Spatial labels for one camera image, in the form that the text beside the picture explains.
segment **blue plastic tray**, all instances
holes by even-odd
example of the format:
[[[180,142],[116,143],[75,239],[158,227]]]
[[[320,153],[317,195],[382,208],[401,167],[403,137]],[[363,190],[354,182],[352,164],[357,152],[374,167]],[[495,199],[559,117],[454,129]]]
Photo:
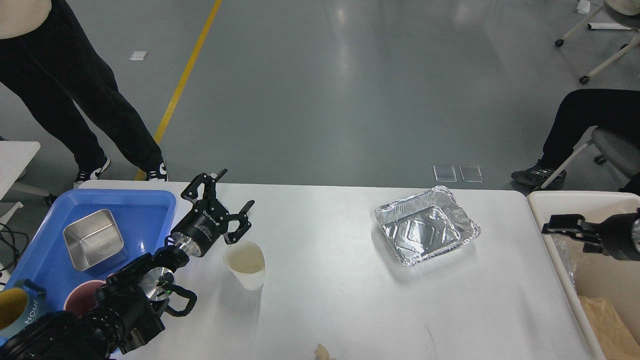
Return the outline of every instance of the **blue plastic tray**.
[[[67,225],[100,209],[112,212],[129,258],[92,275],[74,269],[62,232]],[[136,257],[162,247],[171,230],[174,211],[175,196],[164,190],[68,191],[54,202],[7,287],[19,279],[31,279],[47,289],[47,303],[62,310],[67,295],[76,286],[91,279],[104,280]]]

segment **white table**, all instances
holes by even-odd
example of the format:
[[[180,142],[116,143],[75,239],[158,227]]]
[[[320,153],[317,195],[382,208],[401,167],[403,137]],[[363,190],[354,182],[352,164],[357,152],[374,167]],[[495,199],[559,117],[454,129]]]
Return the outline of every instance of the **white table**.
[[[83,188],[165,189],[186,183],[88,181]],[[225,267],[219,239],[177,272],[198,294],[186,318],[118,359],[593,359],[525,197],[453,190],[482,227],[472,243],[401,266],[375,207],[423,191],[218,185],[231,211],[255,199],[244,239],[266,258],[266,282],[247,291]],[[173,223],[190,208],[179,200]],[[181,302],[172,299],[174,308]]]
[[[38,142],[0,141],[0,199],[38,152]]]

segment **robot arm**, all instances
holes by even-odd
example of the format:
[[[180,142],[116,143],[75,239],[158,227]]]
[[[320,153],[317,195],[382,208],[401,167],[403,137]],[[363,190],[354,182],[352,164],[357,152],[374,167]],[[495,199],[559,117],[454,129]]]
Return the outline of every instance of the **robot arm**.
[[[542,233],[581,241],[583,252],[640,261],[640,209],[637,213],[613,215],[600,224],[586,222],[580,214],[552,215]]]
[[[230,214],[216,198],[216,183],[226,172],[216,177],[203,173],[189,183],[181,196],[193,207],[171,230],[165,246],[110,275],[94,294],[95,308],[80,318],[67,311],[46,314],[0,347],[0,359],[104,360],[118,348],[125,354],[155,338],[164,330],[163,313],[189,314],[197,296],[176,285],[173,273],[186,266],[190,256],[204,256],[221,235],[226,243],[236,243],[251,227],[247,212],[255,201]],[[198,199],[201,184],[204,193]],[[239,227],[229,232],[231,221],[238,221]],[[172,294],[188,299],[185,309],[169,306]]]

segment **black pants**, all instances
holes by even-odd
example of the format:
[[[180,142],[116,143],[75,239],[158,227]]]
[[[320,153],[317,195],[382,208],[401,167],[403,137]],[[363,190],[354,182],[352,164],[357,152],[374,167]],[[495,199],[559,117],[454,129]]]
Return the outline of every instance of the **black pants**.
[[[0,82],[71,150],[81,170],[102,165],[104,151],[74,101],[133,165],[148,171],[162,162],[160,148],[64,0],[52,0],[39,28],[0,40]]]
[[[554,125],[542,148],[540,166],[559,167],[591,126],[602,126],[640,145],[640,91],[582,89],[569,93],[560,104]],[[640,195],[640,173],[621,191]]]

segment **black sneaker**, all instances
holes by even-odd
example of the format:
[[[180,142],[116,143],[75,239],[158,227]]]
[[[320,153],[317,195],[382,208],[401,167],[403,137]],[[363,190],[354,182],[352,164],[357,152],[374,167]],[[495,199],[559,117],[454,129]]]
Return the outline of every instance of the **black sneaker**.
[[[551,177],[556,170],[554,168],[542,168],[539,164],[528,168],[527,170],[516,171],[511,178],[520,184],[529,186],[541,186]],[[546,187],[549,190],[558,190],[564,186],[566,178],[566,170],[562,170],[558,176]]]
[[[166,173],[164,162],[160,163],[157,170],[147,171],[146,181],[169,181],[169,175]]]
[[[76,176],[76,181],[74,182],[74,189],[77,189],[78,186],[80,186],[83,182],[87,181],[87,180],[96,180],[100,178],[100,175],[102,175],[102,173],[107,170],[107,168],[109,167],[109,165],[111,164],[111,160],[109,160],[109,158],[107,158],[106,156],[104,157],[104,164],[95,169],[95,170],[80,170],[78,172],[78,176]]]

